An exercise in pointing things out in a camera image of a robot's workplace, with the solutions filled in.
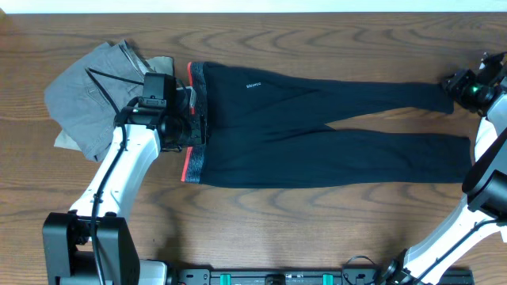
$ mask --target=black leggings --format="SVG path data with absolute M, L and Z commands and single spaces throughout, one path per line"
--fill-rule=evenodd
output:
M 325 125 L 403 107 L 451 113 L 452 99 L 437 85 L 310 80 L 217 63 L 192 63 L 189 70 L 208 101 L 210 138 L 188 151 L 185 182 L 228 188 L 457 183 L 471 167 L 468 138 Z

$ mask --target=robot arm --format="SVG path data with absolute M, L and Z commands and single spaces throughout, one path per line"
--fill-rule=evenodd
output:
M 126 148 L 105 184 L 97 217 L 104 217 L 106 214 L 115 215 L 128 221 L 144 175 L 161 150 L 156 129 L 151 130 L 136 124 L 126 124 L 125 128 Z M 122 140 L 121 128 L 117 127 L 112 134 L 112 143 L 101 167 L 81 198 L 72 204 L 70 211 L 78 216 L 92 215 L 93 195 L 118 153 Z
M 461 70 L 443 84 L 464 108 L 490 121 L 499 136 L 463 182 L 455 210 L 421 243 L 401 253 L 383 273 L 387 284 L 437 284 L 464 253 L 498 231 L 507 242 L 507 70 L 504 55 L 483 59 L 481 73 Z

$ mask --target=wooden table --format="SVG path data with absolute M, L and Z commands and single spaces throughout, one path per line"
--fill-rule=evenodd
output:
M 53 147 L 59 125 L 44 88 L 98 44 L 128 39 L 148 58 L 258 67 L 344 81 L 437 82 L 507 46 L 495 13 L 17 15 L 0 21 L 0 283 L 46 283 L 41 227 L 65 212 L 98 164 Z M 396 109 L 331 124 L 475 139 L 478 117 Z M 386 263 L 458 203 L 460 184 L 355 184 L 224 189 L 179 181 L 183 154 L 163 154 L 136 198 L 130 230 L 142 258 L 215 268 L 338 268 L 364 254 Z M 503 284 L 499 234 L 458 265 L 477 284 Z

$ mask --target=red trim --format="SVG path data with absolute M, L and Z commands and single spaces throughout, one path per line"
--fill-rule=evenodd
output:
M 183 173 L 181 174 L 181 182 L 185 182 L 187 177 L 187 170 L 189 169 L 190 155 L 192 154 L 192 147 L 187 147 L 187 156 L 185 158 L 185 165 L 183 165 Z
M 192 80 L 192 72 L 190 72 L 190 67 L 192 66 L 192 62 L 190 62 L 188 65 L 187 65 L 187 72 L 189 73 L 189 83 L 190 83 L 190 86 L 193 85 L 193 80 Z M 190 112 L 193 114 L 195 114 L 196 110 L 194 108 L 190 108 Z M 186 158 L 185 158 L 185 164 L 183 165 L 183 173 L 181 174 L 181 182 L 185 182 L 185 178 L 187 177 L 187 170 L 189 169 L 189 161 L 190 161 L 190 156 L 192 155 L 192 147 L 187 147 L 187 155 L 186 155 Z

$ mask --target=wire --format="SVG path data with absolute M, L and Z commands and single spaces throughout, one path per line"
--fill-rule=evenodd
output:
M 120 114 L 120 110 L 118 109 L 118 106 L 114 103 L 111 96 L 109 96 L 108 92 L 104 89 L 104 87 L 97 81 L 97 79 L 91 74 L 92 72 L 103 75 L 101 72 L 96 70 L 91 70 L 89 68 L 85 69 L 86 73 L 90 77 L 90 79 L 95 83 L 95 85 L 98 87 L 98 89 L 102 92 L 105 99 L 111 104 L 112 108 L 114 109 L 114 112 L 118 115 Z M 122 80 L 123 78 L 117 78 L 116 76 L 111 78 Z M 136 100 L 138 98 L 133 98 L 131 101 L 129 101 L 129 104 L 135 105 Z M 120 157 L 122 153 L 126 150 L 125 144 L 127 141 L 127 130 L 125 128 L 125 124 L 121 124 L 121 134 L 122 134 L 122 141 L 120 143 L 120 149 L 116 153 L 116 156 L 111 162 L 111 165 L 108 167 L 108 170 L 105 172 L 104 177 L 102 178 L 101 183 L 98 186 L 97 192 L 93 195 L 93 206 L 92 206 L 92 216 L 90 220 L 90 236 L 92 238 L 92 247 L 93 247 L 93 256 L 95 258 L 95 267 L 97 268 L 97 274 L 98 274 L 98 280 L 100 285 L 105 285 L 105 277 L 104 277 L 104 270 L 102 267 L 101 262 L 101 255 L 99 254 L 99 244 L 97 239 L 97 214 L 98 214 L 98 205 L 102 202 L 101 197 L 102 193 L 104 192 L 105 184 L 107 183 L 109 177 L 111 176 L 112 171 L 114 170 L 114 167 L 116 163 L 120 160 Z
M 430 267 L 428 267 L 428 269 L 426 269 L 424 272 L 422 272 L 422 274 L 419 277 L 417 277 L 416 281 L 422 281 L 438 264 L 440 264 L 442 261 L 444 261 L 444 259 L 446 259 L 448 256 L 450 256 L 451 253 L 453 253 L 456 249 L 458 249 L 460 245 L 462 245 L 472 234 L 474 234 L 480 228 L 482 228 L 485 225 L 489 225 L 492 223 L 499 223 L 499 222 L 503 222 L 503 221 L 495 219 L 495 220 L 476 223 L 475 226 L 467 234 L 465 234 L 458 242 L 456 242 L 446 253 L 444 253 L 444 255 L 441 258 L 437 258 L 435 260 L 435 262 L 433 262 L 433 264 Z
M 183 150 L 183 146 L 180 146 L 180 145 L 176 145 L 176 148 L 177 148 L 177 150 L 166 149 L 166 150 L 164 150 L 164 151 L 165 151 L 165 152 L 175 152 L 175 153 L 180 153 L 180 152 Z
M 185 83 L 183 83 L 183 81 L 180 78 L 175 78 L 175 79 L 176 79 L 177 84 L 179 84 L 183 88 L 183 91 L 185 93 L 187 93 L 187 86 L 185 86 Z
M 375 262 L 373 262 L 373 260 L 371 260 L 368 256 L 362 256 L 362 255 L 356 255 L 356 256 L 352 256 L 350 257 L 349 261 L 345 262 L 345 264 L 343 265 L 343 268 L 345 269 L 345 266 L 347 266 L 347 264 L 351 263 L 352 261 L 354 260 L 357 260 L 357 259 L 365 259 L 365 260 L 368 260 L 370 261 L 373 266 L 377 267 L 377 264 Z M 365 283 L 364 285 L 372 285 L 373 283 L 375 283 L 376 279 L 377 279 L 377 274 L 378 272 L 375 272 L 375 274 L 373 275 L 372 277 L 372 281 L 371 282 L 368 282 L 368 283 Z M 350 282 L 349 280 L 349 275 L 347 273 L 345 273 L 343 275 L 343 279 L 345 279 L 345 281 L 347 281 L 347 283 L 349 285 L 356 285 L 356 284 L 352 284 L 352 282 Z
M 101 71 L 98 71 L 98 70 L 95 70 L 95 69 L 92 69 L 92 68 L 88 68 L 87 70 L 89 70 L 89 71 L 91 71 L 91 72 L 93 72 L 95 74 L 99 74 L 99 75 L 102 75 L 102 76 L 105 76 L 105 77 L 109 77 L 109 78 L 112 78 L 112 79 L 120 80 L 122 82 L 134 83 L 134 84 L 141 85 L 141 86 L 144 85 L 144 83 L 137 82 L 136 80 L 126 79 L 126 78 L 121 78 L 121 77 L 118 77 L 118 76 L 115 76 L 115 75 L 106 74 L 104 72 L 101 72 Z
M 137 103 L 139 103 L 139 97 L 133 97 L 128 103 L 128 107 L 134 107 Z

